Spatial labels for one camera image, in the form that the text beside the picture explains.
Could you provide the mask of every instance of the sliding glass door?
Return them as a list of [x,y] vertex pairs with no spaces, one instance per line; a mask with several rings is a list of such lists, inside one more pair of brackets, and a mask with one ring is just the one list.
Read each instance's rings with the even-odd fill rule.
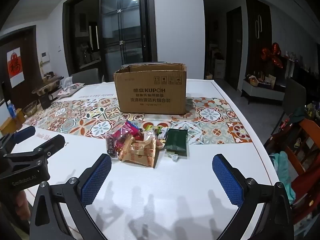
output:
[[105,80],[122,65],[151,61],[145,0],[100,0],[100,51]]

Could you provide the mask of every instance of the metal bolt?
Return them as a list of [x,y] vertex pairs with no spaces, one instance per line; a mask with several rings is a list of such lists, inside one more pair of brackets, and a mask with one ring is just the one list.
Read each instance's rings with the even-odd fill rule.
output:
[[252,184],[255,184],[256,181],[253,178],[247,178],[247,183],[252,185]]
[[72,177],[72,178],[70,178],[69,180],[68,180],[68,182],[70,183],[70,184],[75,184],[76,182],[77,182],[77,178],[76,177]]
[[279,188],[284,187],[284,185],[283,185],[281,182],[277,182],[276,184],[277,184],[277,186],[278,186]]
[[47,186],[47,182],[46,181],[43,181],[43,182],[40,183],[40,187],[45,187],[45,186]]

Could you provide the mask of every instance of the red balloon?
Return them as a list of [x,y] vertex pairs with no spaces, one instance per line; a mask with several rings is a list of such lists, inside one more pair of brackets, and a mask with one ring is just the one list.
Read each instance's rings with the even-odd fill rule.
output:
[[274,44],[272,44],[272,54],[279,55],[279,52],[280,52],[279,44],[275,42]]
[[271,60],[272,63],[275,64],[277,67],[283,68],[282,61],[278,57],[273,57]]
[[268,48],[263,48],[261,52],[261,58],[262,60],[267,60],[271,55],[271,52]]

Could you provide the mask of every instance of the patterned tablecloth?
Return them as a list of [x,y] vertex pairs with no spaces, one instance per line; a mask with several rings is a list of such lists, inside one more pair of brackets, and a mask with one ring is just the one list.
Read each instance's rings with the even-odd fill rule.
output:
[[138,127],[148,124],[188,129],[189,144],[252,142],[230,105],[217,98],[186,98],[185,115],[122,113],[117,98],[54,102],[26,120],[38,128],[104,139],[126,120]]

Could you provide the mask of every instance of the dark green packet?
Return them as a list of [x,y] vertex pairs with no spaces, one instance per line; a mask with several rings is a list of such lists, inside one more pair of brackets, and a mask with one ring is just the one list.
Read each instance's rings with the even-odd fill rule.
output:
[[169,129],[164,149],[177,152],[178,155],[187,156],[188,130]]

